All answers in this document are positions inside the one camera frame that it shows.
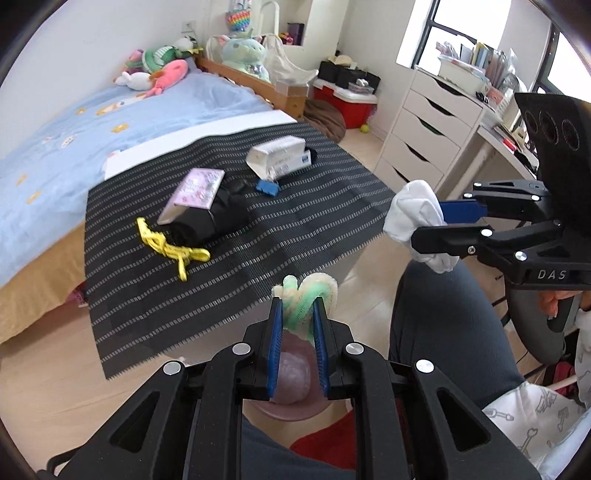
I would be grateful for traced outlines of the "person's right hand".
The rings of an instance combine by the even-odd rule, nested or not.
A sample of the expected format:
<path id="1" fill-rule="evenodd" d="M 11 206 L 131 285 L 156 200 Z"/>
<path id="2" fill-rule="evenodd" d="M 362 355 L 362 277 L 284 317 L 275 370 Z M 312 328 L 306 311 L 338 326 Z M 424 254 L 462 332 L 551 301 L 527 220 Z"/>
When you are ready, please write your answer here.
<path id="1" fill-rule="evenodd" d="M 542 291 L 539 293 L 539 307 L 543 313 L 555 317 L 558 314 L 558 304 L 575 295 L 581 295 L 579 304 L 579 318 L 590 318 L 590 291 Z"/>

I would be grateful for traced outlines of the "right forearm white sleeve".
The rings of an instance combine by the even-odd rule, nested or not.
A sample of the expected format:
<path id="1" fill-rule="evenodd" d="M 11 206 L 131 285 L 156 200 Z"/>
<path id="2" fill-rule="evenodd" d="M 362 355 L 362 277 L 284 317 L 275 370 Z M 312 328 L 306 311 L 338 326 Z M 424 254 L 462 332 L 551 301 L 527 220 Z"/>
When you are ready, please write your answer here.
<path id="1" fill-rule="evenodd" d="M 580 310 L 575 325 L 577 401 L 525 381 L 484 409 L 543 479 L 558 478 L 590 432 L 590 314 Z"/>

